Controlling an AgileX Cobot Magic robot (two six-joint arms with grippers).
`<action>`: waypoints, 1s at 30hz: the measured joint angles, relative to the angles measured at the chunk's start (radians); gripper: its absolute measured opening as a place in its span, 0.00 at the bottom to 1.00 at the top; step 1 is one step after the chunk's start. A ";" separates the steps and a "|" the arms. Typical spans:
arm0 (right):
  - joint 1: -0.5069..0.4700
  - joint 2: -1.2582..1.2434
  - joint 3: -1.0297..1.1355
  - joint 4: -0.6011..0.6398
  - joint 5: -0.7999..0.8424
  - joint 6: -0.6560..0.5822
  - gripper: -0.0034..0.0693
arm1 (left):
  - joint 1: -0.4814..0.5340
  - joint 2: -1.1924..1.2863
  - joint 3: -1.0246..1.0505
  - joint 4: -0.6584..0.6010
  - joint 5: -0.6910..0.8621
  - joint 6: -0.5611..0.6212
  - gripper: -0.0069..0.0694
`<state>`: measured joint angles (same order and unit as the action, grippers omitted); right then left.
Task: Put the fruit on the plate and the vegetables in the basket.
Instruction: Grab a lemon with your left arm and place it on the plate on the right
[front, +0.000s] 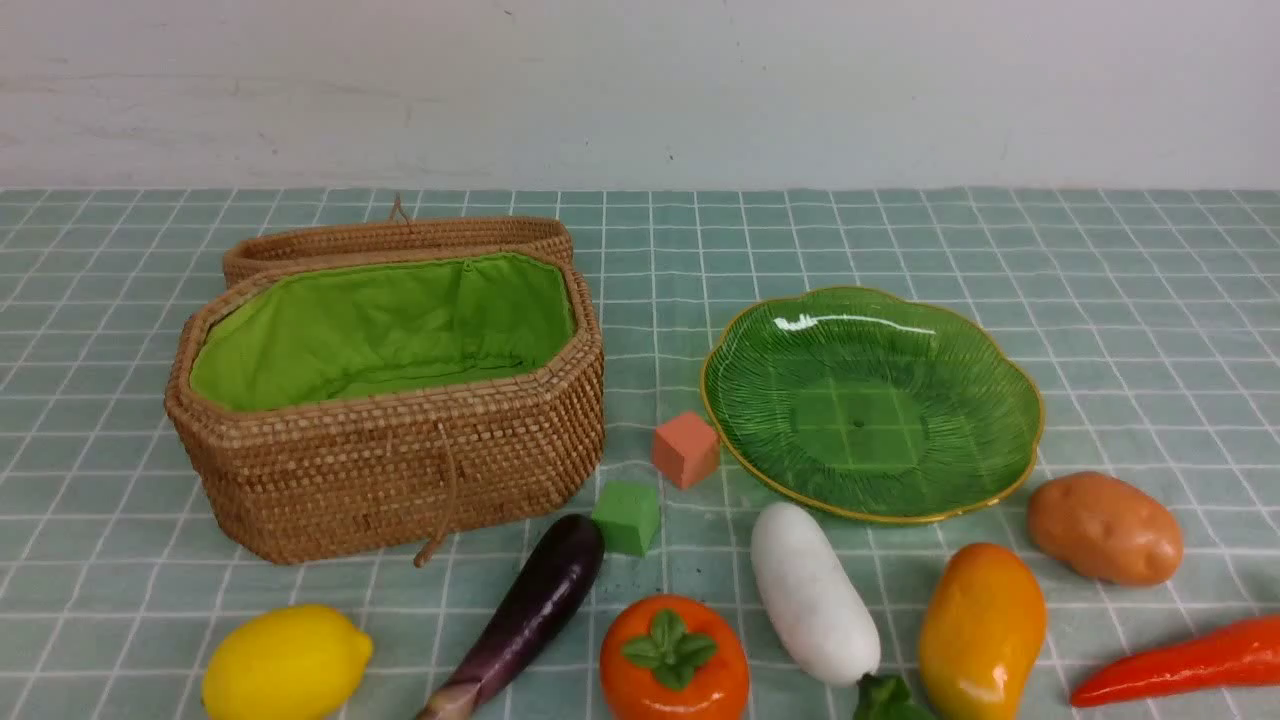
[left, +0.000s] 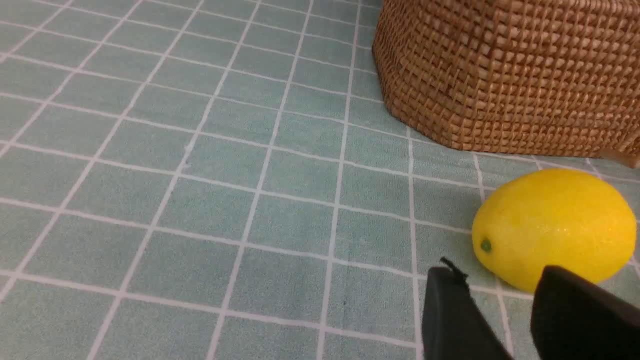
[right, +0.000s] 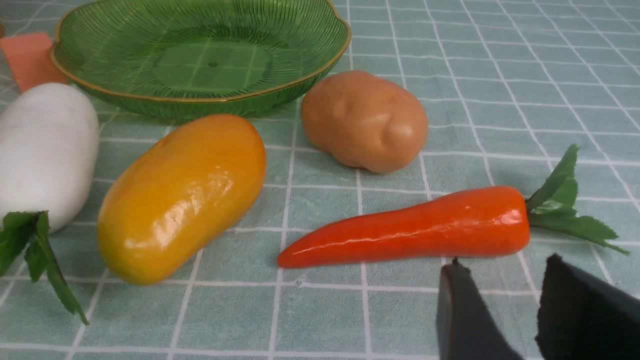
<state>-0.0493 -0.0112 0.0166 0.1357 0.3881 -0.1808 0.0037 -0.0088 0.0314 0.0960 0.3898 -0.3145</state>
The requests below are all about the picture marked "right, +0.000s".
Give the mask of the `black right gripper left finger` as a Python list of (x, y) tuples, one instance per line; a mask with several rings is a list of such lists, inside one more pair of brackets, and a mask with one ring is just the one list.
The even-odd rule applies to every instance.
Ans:
[(441, 360), (521, 360), (494, 322), (470, 269), (457, 258), (439, 272), (436, 332)]

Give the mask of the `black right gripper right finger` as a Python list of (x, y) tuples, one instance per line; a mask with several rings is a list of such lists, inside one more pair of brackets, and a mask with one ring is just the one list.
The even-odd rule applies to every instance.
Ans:
[(640, 301), (554, 253), (546, 260), (535, 342), (546, 360), (637, 360)]

